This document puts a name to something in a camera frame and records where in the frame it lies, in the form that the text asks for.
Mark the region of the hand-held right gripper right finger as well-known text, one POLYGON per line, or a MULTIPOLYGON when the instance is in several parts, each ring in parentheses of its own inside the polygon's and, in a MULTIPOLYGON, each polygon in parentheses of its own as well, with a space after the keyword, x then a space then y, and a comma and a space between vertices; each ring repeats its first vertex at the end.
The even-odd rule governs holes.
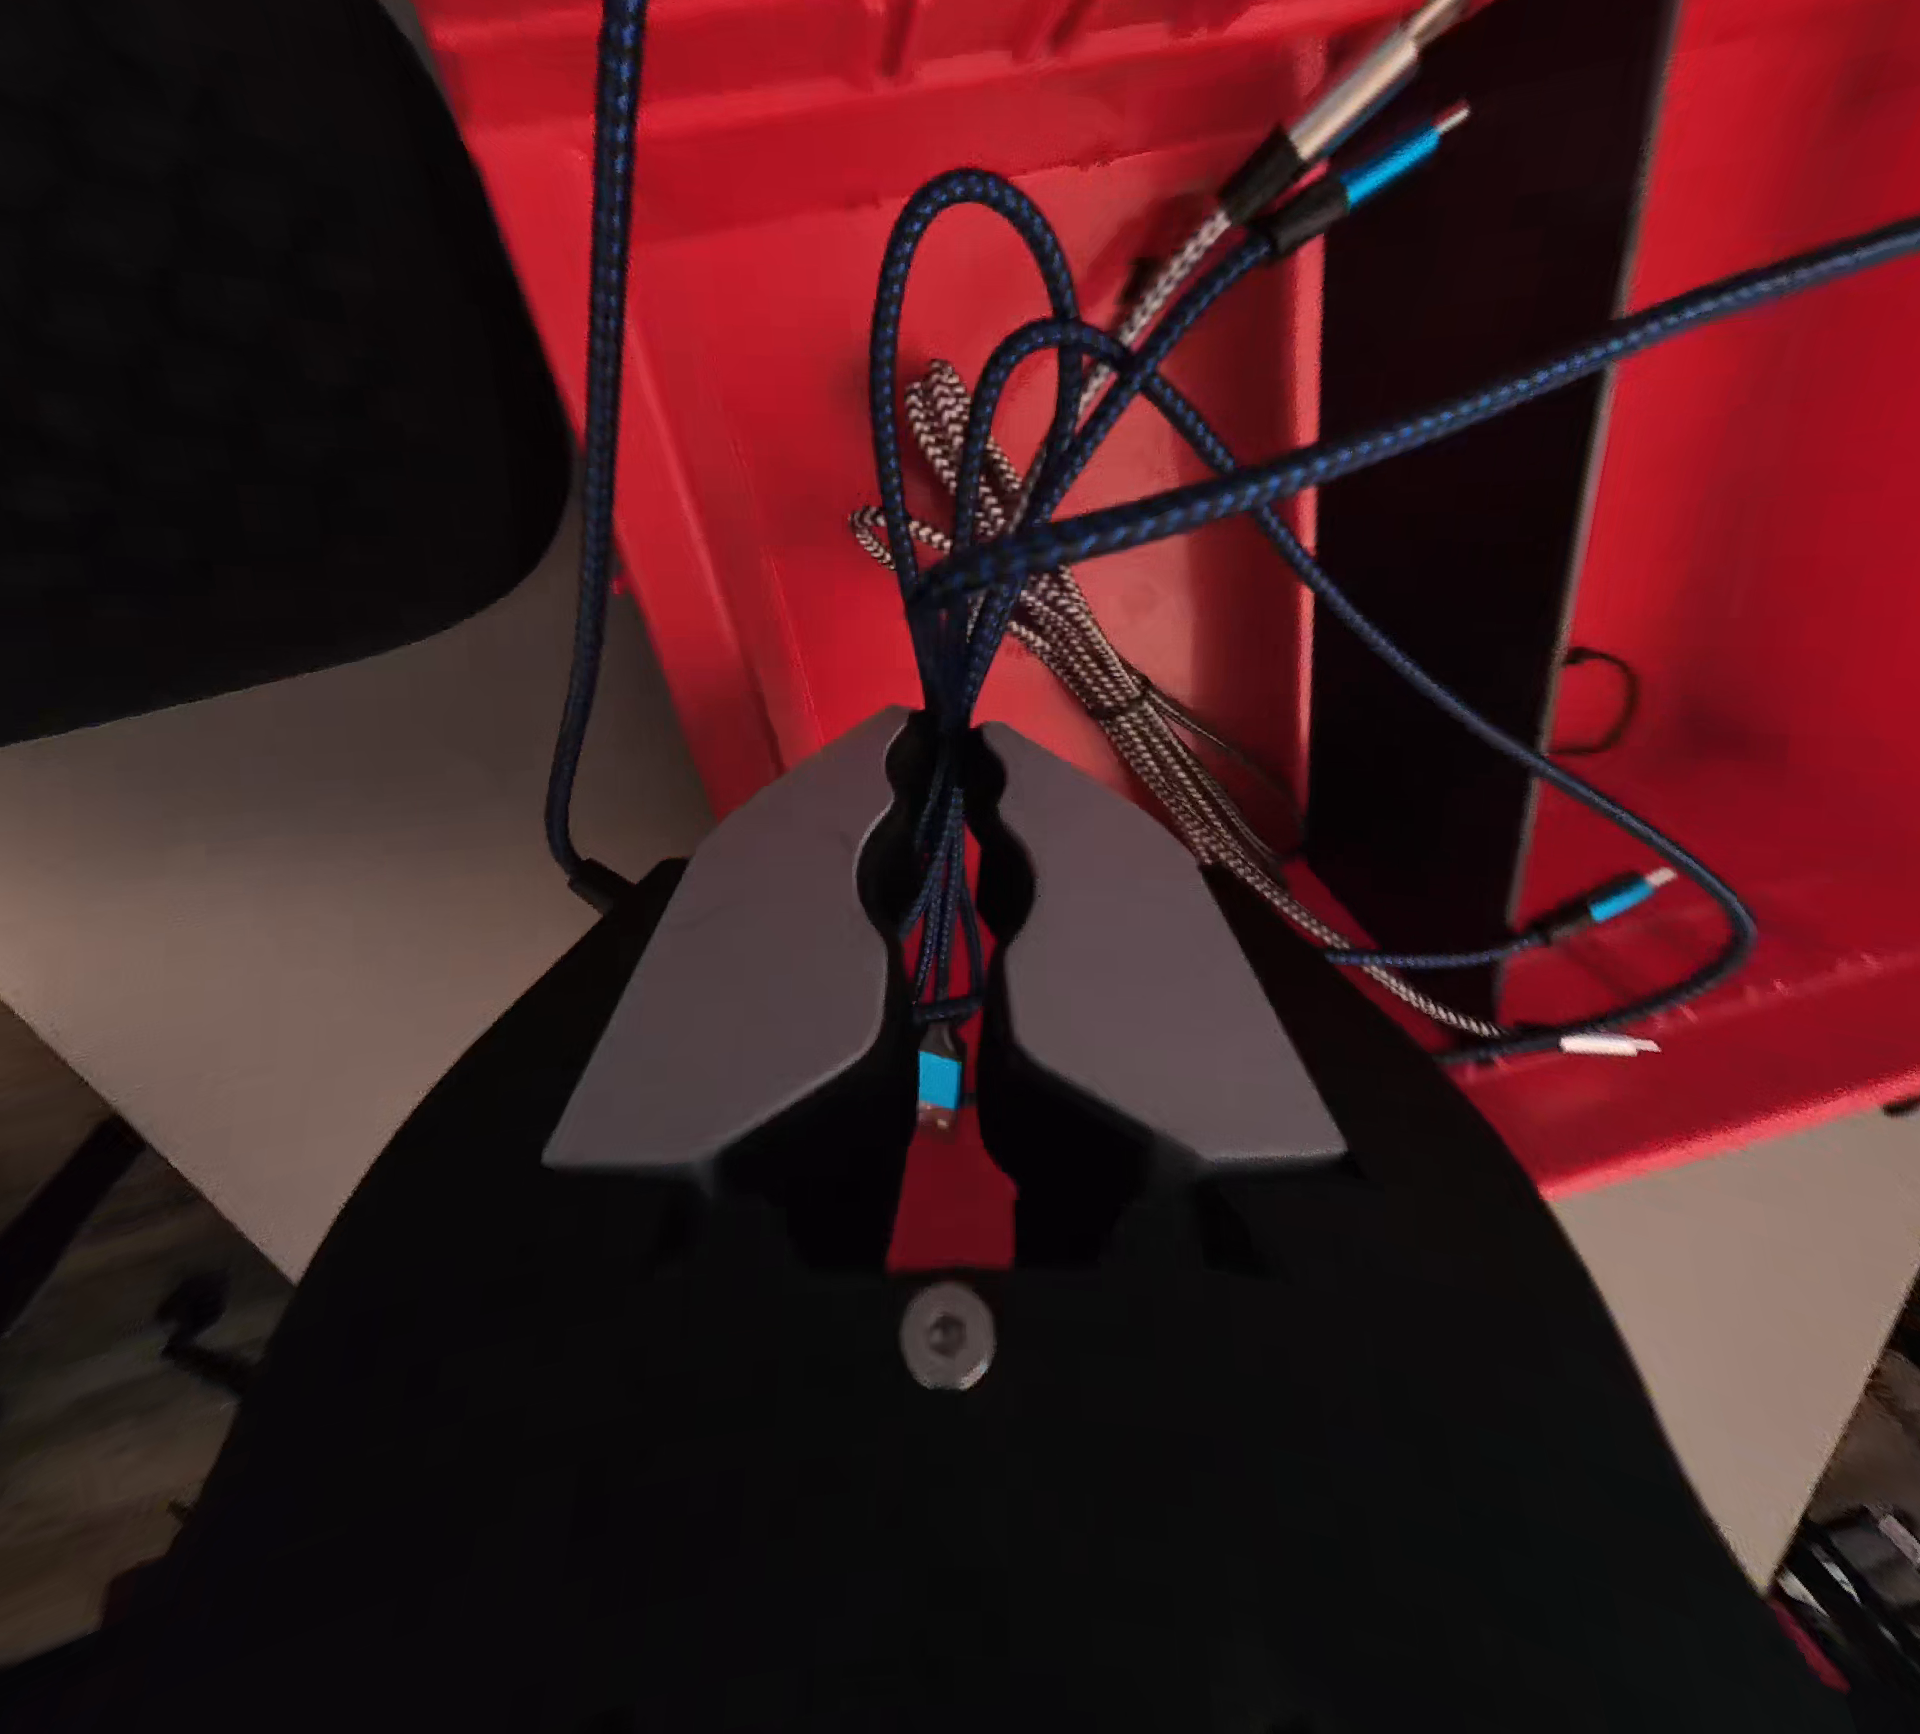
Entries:
POLYGON ((1346 1154, 1298 1045, 1215 907, 1201 864, 1148 811, 1006 724, 983 857, 1012 1041, 1045 1074, 1216 1172, 1346 1154))

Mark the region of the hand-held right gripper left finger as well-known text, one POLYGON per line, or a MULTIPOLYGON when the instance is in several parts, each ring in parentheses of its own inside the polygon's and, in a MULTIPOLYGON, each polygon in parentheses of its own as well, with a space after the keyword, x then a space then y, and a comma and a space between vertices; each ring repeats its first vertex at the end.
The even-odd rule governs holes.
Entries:
POLYGON ((763 1128, 858 1101, 899 1159, 918 1121, 899 951, 859 888, 898 805, 881 708, 738 805, 685 864, 542 1165, 705 1178, 763 1128))

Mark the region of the red plastic bin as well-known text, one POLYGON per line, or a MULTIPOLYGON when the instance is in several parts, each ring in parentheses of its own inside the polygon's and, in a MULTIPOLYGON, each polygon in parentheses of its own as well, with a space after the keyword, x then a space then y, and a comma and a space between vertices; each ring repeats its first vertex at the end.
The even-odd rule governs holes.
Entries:
MULTIPOLYGON (((1013 177, 1093 315, 1418 0, 653 0, 616 541, 716 811, 912 701, 862 345, 885 232, 1013 177)), ((1626 307, 1918 214, 1918 0, 1683 0, 1626 307)), ((1245 459, 1319 429, 1325 254, 1169 367, 1245 459)), ((1548 1192, 1918 1098, 1918 262, 1621 371, 1571 635, 1642 707, 1593 775, 1752 904, 1642 1064, 1468 1077, 1548 1192)))

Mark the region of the black bin divider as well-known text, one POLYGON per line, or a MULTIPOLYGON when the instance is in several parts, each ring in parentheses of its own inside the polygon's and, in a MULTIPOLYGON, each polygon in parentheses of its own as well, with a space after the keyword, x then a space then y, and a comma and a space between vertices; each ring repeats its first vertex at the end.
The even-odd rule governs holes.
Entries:
MULTIPOLYGON (((1683 0, 1495 0, 1423 57, 1382 132, 1465 124, 1325 240, 1319 437, 1516 375, 1621 317, 1683 0)), ((1335 481, 1315 552, 1418 665, 1542 748, 1611 375, 1335 481)), ((1506 934, 1532 777, 1315 607, 1308 868, 1379 949, 1506 934)))

